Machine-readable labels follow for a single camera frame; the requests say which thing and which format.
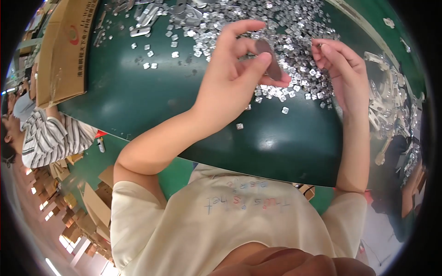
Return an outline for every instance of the forearm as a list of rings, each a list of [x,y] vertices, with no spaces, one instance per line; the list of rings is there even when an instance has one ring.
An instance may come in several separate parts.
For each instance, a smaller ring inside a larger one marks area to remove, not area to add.
[[[363,193],[370,170],[370,127],[368,116],[343,118],[343,149],[336,187]]]
[[[58,112],[58,107],[57,106],[48,107],[45,110],[46,110],[46,116],[54,117],[59,122],[61,122],[61,115],[60,115],[60,112]]]
[[[28,92],[29,92],[29,98],[31,100],[35,99],[35,96],[37,94],[37,80],[34,78],[34,76],[30,77],[30,88],[28,89]]]
[[[192,110],[170,118],[126,145],[117,163],[137,174],[159,173],[178,154],[211,134],[201,119]]]

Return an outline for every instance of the finger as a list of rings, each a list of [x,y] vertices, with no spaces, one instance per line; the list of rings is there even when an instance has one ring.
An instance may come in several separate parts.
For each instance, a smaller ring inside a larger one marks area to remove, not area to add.
[[[355,72],[348,63],[347,59],[341,53],[337,52],[334,48],[330,47],[328,44],[323,44],[321,46],[321,51],[330,61],[332,66],[341,73],[343,78],[349,83],[352,82]]]
[[[361,64],[365,64],[364,60],[353,51],[350,47],[342,43],[341,41],[325,39],[325,38],[315,38],[312,39],[312,45],[318,46],[319,44],[327,44],[334,48],[337,52],[341,53],[351,67],[355,67]]]
[[[272,85],[275,87],[288,87],[290,81],[272,80],[269,76],[263,76],[261,79],[259,79],[258,83],[264,85]]]
[[[240,38],[234,44],[232,51],[236,58],[242,57],[243,55],[251,52],[254,55],[258,55],[258,51],[256,51],[255,41],[250,38]]]
[[[263,77],[265,71],[272,62],[272,55],[270,53],[264,52],[257,56],[250,63],[250,66],[244,71],[244,73],[237,78],[235,81],[244,86],[245,90],[253,89],[258,81]]]
[[[258,20],[240,20],[230,23],[221,31],[220,36],[217,39],[217,48],[231,49],[236,42],[236,37],[247,31],[259,30],[265,27],[265,23]]]
[[[239,75],[241,76],[248,67],[252,66],[253,59],[243,60],[241,62],[237,63],[239,66],[236,67],[238,70]],[[269,76],[262,76],[261,79],[259,79],[258,84],[265,84],[265,85],[273,85],[276,87],[288,87],[290,84],[290,81],[292,78],[289,76],[289,74],[285,73],[283,70],[281,70],[282,76],[279,81],[271,79]]]

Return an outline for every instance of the green table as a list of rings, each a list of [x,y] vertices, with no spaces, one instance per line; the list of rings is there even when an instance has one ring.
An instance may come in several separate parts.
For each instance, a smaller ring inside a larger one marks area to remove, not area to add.
[[[104,9],[97,11],[95,26]],[[146,130],[192,107],[207,62],[193,56],[192,38],[179,35],[178,47],[171,48],[165,36],[169,16],[160,16],[152,35],[131,38],[128,28],[135,25],[133,13],[125,18],[107,14],[112,21],[99,48],[89,48],[87,93],[59,105],[60,111],[112,135],[132,140]],[[331,26],[341,40],[359,55],[364,51],[382,53],[373,40],[353,21],[326,3]],[[144,45],[155,53],[147,56]],[[171,53],[179,52],[179,58]],[[157,69],[143,69],[143,64],[158,63]],[[380,81],[377,65],[367,63],[369,77]],[[342,150],[342,125],[334,111],[319,107],[319,101],[304,99],[303,93],[284,103],[264,99],[252,104],[238,119],[220,132],[197,142],[179,156],[228,170],[283,181],[310,185],[334,186]],[[290,109],[281,113],[283,106]],[[243,130],[236,130],[236,123]],[[382,147],[374,141],[372,158]]]

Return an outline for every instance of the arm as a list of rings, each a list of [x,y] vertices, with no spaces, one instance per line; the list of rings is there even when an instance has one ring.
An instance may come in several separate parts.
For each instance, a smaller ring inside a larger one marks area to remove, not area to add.
[[[347,45],[330,39],[312,40],[313,58],[331,77],[343,110],[343,150],[336,188],[363,193],[370,170],[369,86],[364,60]]]
[[[194,106],[131,141],[115,163],[115,183],[135,182],[165,203],[157,173],[190,145],[236,119],[249,104],[258,82],[288,86],[291,79],[287,74],[283,74],[281,81],[264,76],[272,59],[270,54],[263,53],[247,63],[238,61],[249,51],[256,54],[256,49],[253,40],[237,40],[236,36],[264,26],[260,21],[241,20],[223,28]]]
[[[406,217],[413,209],[413,195],[416,193],[419,185],[418,176],[421,173],[422,160],[416,165],[410,177],[402,188],[402,218]]]
[[[37,80],[35,79],[35,73],[37,72],[37,63],[32,66],[32,72],[30,74],[30,88],[27,85],[27,90],[29,92],[29,98],[31,100],[35,99],[37,94]]]
[[[61,123],[61,115],[57,106],[48,107],[45,111],[47,117],[54,117]]]

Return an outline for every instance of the hand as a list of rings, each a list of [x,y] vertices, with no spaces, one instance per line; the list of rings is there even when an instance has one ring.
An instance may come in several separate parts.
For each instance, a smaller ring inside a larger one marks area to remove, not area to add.
[[[247,52],[255,55],[257,52],[254,40],[236,39],[237,35],[264,27],[265,23],[261,21],[240,20],[226,25],[218,37],[216,49],[192,107],[196,116],[207,122],[212,133],[221,130],[244,111],[258,83],[287,87],[291,81],[286,73],[282,74],[280,81],[264,75],[272,60],[269,53],[262,53],[255,59],[238,61]]]
[[[312,54],[318,68],[328,70],[344,114],[367,118],[369,85],[364,60],[344,43],[331,39],[312,39]]]

